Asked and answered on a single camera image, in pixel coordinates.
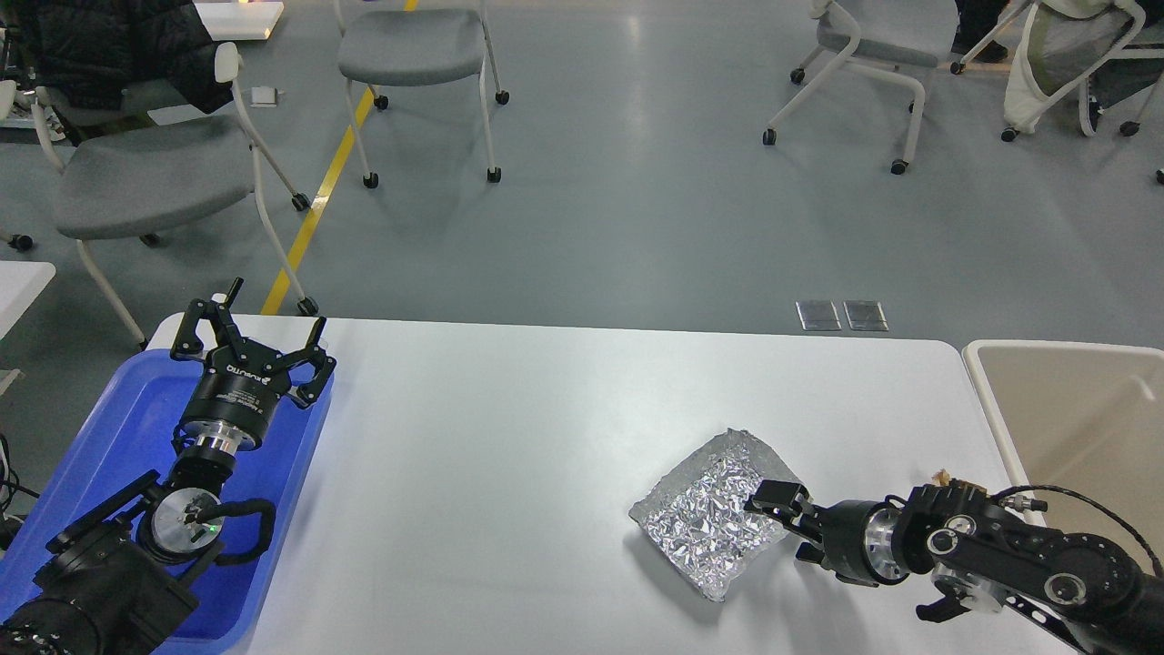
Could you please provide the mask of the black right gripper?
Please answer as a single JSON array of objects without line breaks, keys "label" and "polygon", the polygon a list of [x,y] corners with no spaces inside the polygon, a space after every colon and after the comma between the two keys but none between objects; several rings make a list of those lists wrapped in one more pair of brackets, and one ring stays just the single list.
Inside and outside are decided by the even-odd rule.
[{"label": "black right gripper", "polygon": [[893,547],[901,510],[889,501],[844,500],[824,510],[801,482],[762,479],[744,510],[776,519],[799,537],[819,539],[802,540],[795,558],[844,583],[890,586],[908,576],[904,557]]}]

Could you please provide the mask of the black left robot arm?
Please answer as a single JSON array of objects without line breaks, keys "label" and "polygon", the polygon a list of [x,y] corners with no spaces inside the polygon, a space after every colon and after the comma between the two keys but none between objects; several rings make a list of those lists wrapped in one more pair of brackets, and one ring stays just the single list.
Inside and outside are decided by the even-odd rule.
[{"label": "black left robot arm", "polygon": [[336,358],[193,299],[119,369],[3,560],[5,654],[196,654],[248,631],[315,451]]}]

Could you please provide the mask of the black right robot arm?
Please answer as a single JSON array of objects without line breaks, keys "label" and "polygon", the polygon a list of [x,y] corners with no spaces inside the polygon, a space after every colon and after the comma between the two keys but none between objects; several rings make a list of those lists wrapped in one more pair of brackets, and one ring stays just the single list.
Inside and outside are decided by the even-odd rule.
[{"label": "black right robot arm", "polygon": [[799,482],[765,479],[744,510],[799,535],[799,560],[843,583],[929,575],[942,597],[916,608],[920,620],[1009,607],[1083,654],[1161,653],[1159,560],[1147,574],[1114,540],[1025,522],[1023,510],[1046,510],[1025,486],[992,494],[953,479],[824,510]]}]

